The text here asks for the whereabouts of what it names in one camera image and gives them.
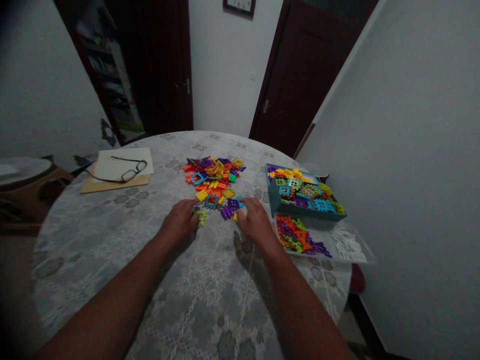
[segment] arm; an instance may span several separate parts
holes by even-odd
[[[238,226],[263,257],[292,357],[351,359],[337,326],[278,241],[263,206],[255,198],[240,201],[248,216],[237,210]]]
[[[120,359],[134,336],[147,297],[173,249],[198,224],[196,200],[182,200],[158,233],[33,357]]]

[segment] black glasses frame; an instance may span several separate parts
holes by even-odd
[[[131,159],[124,159],[124,158],[121,158],[121,157],[116,157],[116,156],[111,156],[113,159],[118,159],[118,160],[125,160],[125,161],[131,161],[131,162],[135,162],[137,163],[136,164],[136,170],[128,170],[127,172],[125,172],[122,176],[121,176],[121,180],[107,180],[107,179],[102,179],[102,178],[99,178],[99,177],[96,177],[95,175],[93,175],[90,171],[88,170],[85,170],[92,178],[94,179],[97,179],[97,180],[100,180],[100,181],[104,181],[104,182],[107,182],[107,183],[115,183],[115,184],[125,184],[125,183],[128,183],[129,181],[133,180],[134,177],[137,176],[138,173],[142,172],[143,170],[145,170],[145,168],[147,167],[147,162],[145,160],[131,160]],[[145,164],[145,167],[143,169],[139,169],[139,166],[140,164]],[[133,171],[135,174],[128,180],[125,180],[124,179],[124,176],[126,174],[128,174],[129,172]]]

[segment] eyeglasses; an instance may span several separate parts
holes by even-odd
[[[90,171],[88,170],[85,170],[92,178],[95,178],[97,180],[101,180],[101,181],[105,181],[107,183],[115,183],[115,184],[125,184],[125,183],[128,183],[130,180],[132,180],[134,177],[137,176],[138,173],[142,172],[143,170],[145,170],[145,168],[147,167],[147,162],[145,160],[130,160],[130,159],[124,159],[124,158],[121,158],[121,157],[116,157],[116,156],[112,156],[113,159],[118,159],[118,160],[125,160],[125,161],[132,161],[132,162],[135,162],[137,163],[136,164],[136,170],[128,170],[126,173],[124,173],[122,176],[121,176],[121,180],[107,180],[107,179],[102,179],[102,178],[99,178],[99,177],[96,177],[95,175],[93,175]]]

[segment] person's left hand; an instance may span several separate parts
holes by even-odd
[[[163,220],[155,238],[175,247],[188,237],[198,226],[199,214],[191,216],[192,209],[199,201],[181,200],[171,208],[170,213]]]

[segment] pile of toy pieces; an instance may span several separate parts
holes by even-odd
[[[332,190],[324,183],[320,185],[310,183],[308,179],[303,178],[298,169],[288,170],[269,166],[267,170],[270,182],[277,177],[276,185],[283,203],[345,215],[342,204],[335,201]]]
[[[201,159],[188,158],[187,165],[183,167],[186,172],[186,182],[195,185],[196,198],[205,208],[220,210],[225,220],[237,221],[235,210],[245,206],[239,202],[240,196],[229,188],[231,183],[237,182],[240,172],[245,170],[244,162],[240,159],[230,161],[227,158],[214,158],[207,156]],[[204,226],[207,211],[194,208],[192,213],[200,214],[199,222]]]
[[[307,255],[324,254],[328,258],[332,257],[323,242],[312,241],[310,233],[299,218],[277,216],[276,228],[285,249]]]

